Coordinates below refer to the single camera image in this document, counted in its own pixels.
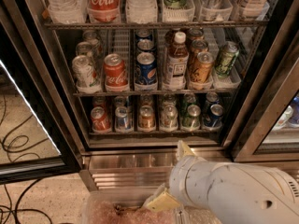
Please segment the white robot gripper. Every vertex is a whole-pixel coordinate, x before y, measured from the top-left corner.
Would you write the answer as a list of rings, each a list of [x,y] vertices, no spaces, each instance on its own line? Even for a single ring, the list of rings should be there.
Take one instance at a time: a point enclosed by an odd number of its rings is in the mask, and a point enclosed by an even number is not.
[[[169,191],[165,184],[159,186],[143,203],[152,212],[161,212],[180,207],[180,203],[196,208],[208,208],[209,180],[215,163],[196,157],[182,140],[178,141],[177,161],[169,177]]]

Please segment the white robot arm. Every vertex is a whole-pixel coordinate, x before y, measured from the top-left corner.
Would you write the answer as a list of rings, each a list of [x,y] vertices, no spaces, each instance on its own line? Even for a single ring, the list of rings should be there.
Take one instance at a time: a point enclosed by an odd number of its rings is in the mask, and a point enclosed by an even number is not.
[[[299,224],[298,183],[278,168],[216,162],[178,142],[169,185],[144,206],[153,212],[189,206],[210,210],[222,224]]]

